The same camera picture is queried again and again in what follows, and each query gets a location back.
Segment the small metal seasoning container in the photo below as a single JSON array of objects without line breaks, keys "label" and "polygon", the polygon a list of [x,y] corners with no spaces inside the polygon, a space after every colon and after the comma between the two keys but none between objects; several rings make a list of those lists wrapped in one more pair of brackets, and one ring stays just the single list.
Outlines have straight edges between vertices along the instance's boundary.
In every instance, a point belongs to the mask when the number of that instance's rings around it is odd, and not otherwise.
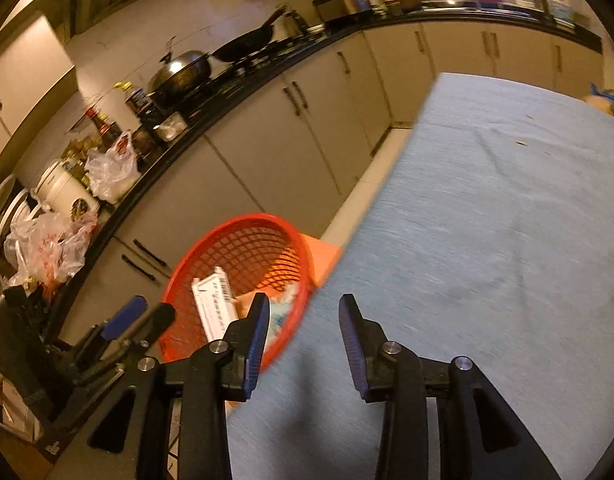
[{"label": "small metal seasoning container", "polygon": [[152,131],[160,140],[170,143],[182,133],[185,133],[187,128],[188,125],[184,118],[178,112],[174,112],[159,125],[156,125]]}]

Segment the red plastic mesh basket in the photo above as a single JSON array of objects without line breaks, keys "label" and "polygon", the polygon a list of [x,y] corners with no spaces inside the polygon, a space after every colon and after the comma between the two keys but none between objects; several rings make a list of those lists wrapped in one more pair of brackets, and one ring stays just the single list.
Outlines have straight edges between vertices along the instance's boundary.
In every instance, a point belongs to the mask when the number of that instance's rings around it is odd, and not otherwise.
[{"label": "red plastic mesh basket", "polygon": [[266,370],[282,356],[304,317],[312,292],[312,258],[298,229],[274,214],[243,214],[216,226],[199,240],[174,269],[162,296],[176,309],[176,320],[158,340],[166,363],[188,358],[207,338],[192,295],[192,279],[206,278],[220,266],[232,292],[267,292],[278,296],[298,286],[280,333],[264,350]]}]

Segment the black frying pan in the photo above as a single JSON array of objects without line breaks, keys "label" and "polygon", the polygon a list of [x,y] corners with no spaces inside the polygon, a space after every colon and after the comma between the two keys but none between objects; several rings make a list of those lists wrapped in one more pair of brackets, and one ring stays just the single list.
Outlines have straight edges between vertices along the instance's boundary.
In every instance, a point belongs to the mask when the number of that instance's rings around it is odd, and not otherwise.
[{"label": "black frying pan", "polygon": [[214,52],[212,57],[220,62],[235,63],[247,58],[249,55],[259,52],[270,41],[274,34],[274,23],[282,18],[286,11],[286,6],[279,6],[261,26],[246,32],[227,42]]}]

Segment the silver rice cooker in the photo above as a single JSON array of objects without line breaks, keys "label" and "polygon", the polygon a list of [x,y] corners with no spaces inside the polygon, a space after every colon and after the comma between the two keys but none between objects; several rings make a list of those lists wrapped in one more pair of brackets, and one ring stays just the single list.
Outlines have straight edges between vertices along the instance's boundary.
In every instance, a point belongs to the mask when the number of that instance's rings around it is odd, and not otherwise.
[{"label": "silver rice cooker", "polygon": [[345,26],[373,14],[370,0],[313,0],[312,4],[327,28]]}]

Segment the upper wall cabinet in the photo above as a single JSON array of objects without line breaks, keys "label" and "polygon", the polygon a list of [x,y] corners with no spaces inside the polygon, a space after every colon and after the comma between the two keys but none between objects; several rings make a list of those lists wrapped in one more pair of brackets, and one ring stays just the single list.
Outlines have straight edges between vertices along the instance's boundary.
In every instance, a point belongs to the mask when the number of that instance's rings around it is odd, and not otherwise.
[{"label": "upper wall cabinet", "polygon": [[76,66],[37,13],[0,45],[0,182],[78,91]]}]

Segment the white plastic bag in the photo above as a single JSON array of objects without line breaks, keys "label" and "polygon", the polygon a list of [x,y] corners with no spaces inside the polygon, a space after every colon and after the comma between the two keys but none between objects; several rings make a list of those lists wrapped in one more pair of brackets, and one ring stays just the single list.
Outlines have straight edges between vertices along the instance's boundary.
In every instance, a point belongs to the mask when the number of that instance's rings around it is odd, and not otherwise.
[{"label": "white plastic bag", "polygon": [[138,159],[130,130],[124,130],[105,152],[90,150],[84,165],[94,197],[118,203],[139,180]]}]

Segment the beige lower kitchen cabinets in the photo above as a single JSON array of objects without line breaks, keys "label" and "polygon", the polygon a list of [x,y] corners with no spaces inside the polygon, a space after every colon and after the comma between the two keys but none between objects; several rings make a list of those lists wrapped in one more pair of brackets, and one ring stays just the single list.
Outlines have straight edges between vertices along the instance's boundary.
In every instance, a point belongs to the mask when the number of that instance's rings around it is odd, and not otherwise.
[{"label": "beige lower kitchen cabinets", "polygon": [[245,212],[322,234],[391,128],[415,122],[439,75],[499,77],[569,96],[603,80],[601,38],[578,25],[470,12],[354,25],[272,58],[193,104],[188,131],[105,218],[44,336],[102,303],[158,297],[188,248]]}]

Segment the yellow cap oil bottle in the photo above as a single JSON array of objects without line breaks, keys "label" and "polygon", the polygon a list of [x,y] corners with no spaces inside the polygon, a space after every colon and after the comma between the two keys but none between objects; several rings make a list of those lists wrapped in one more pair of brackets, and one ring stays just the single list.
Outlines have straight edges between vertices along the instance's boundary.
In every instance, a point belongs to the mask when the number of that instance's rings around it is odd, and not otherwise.
[{"label": "yellow cap oil bottle", "polygon": [[160,125],[162,118],[158,109],[141,87],[135,86],[130,81],[118,81],[114,84],[114,88],[124,92],[124,104],[147,131],[153,131]]}]

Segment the blue bag behind table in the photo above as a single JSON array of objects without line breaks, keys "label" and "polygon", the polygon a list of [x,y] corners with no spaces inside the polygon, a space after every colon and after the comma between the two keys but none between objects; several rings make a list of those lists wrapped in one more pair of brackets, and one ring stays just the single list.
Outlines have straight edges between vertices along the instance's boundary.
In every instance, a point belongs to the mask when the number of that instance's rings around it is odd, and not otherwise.
[{"label": "blue bag behind table", "polygon": [[614,89],[599,89],[590,84],[590,93],[582,98],[584,102],[597,110],[614,117]]}]

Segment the steel wok with lid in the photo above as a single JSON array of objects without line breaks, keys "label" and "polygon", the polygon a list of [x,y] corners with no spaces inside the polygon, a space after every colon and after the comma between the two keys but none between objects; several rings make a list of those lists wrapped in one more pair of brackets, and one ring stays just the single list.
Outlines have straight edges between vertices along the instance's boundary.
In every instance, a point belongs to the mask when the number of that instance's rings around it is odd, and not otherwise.
[{"label": "steel wok with lid", "polygon": [[160,62],[162,66],[148,83],[150,97],[160,107],[174,107],[194,89],[210,81],[208,53],[188,50],[173,56],[168,52]]}]

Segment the dark soy sauce bottle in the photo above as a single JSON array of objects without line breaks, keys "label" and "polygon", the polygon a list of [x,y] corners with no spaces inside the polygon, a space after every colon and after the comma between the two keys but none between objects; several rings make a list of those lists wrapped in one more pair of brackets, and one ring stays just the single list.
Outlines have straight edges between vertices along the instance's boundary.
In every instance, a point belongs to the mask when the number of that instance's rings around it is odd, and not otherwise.
[{"label": "dark soy sauce bottle", "polygon": [[94,110],[93,107],[87,108],[84,114],[86,114],[86,117],[89,118],[98,129],[102,144],[106,150],[111,148],[121,137],[122,130],[116,122],[108,122],[97,110]]}]

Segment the white electric kettle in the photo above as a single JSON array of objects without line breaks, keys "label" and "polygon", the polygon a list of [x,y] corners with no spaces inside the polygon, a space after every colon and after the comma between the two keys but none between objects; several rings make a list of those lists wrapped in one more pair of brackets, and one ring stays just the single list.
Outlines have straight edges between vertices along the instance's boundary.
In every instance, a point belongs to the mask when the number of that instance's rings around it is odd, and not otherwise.
[{"label": "white electric kettle", "polygon": [[98,201],[60,160],[44,170],[34,188],[34,195],[40,203],[70,220],[84,214],[96,214],[100,209]]}]

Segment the pink printed plastic bag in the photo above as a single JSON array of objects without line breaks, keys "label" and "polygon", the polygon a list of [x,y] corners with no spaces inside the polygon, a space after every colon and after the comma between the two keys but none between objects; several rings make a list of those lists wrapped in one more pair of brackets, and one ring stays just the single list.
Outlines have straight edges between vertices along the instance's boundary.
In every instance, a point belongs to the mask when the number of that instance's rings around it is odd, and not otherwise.
[{"label": "pink printed plastic bag", "polygon": [[4,256],[15,269],[10,286],[53,289],[84,265],[98,215],[87,212],[76,220],[46,212],[12,224],[4,240]]}]

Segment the white and blue small box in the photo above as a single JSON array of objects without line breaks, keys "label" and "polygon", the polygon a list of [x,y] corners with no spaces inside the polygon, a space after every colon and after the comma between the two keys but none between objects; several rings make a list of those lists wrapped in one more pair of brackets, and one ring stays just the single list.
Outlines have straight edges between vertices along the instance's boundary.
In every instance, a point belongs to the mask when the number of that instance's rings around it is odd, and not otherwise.
[{"label": "white and blue small box", "polygon": [[216,266],[207,278],[193,278],[191,290],[207,341],[222,339],[238,319],[226,272]]}]

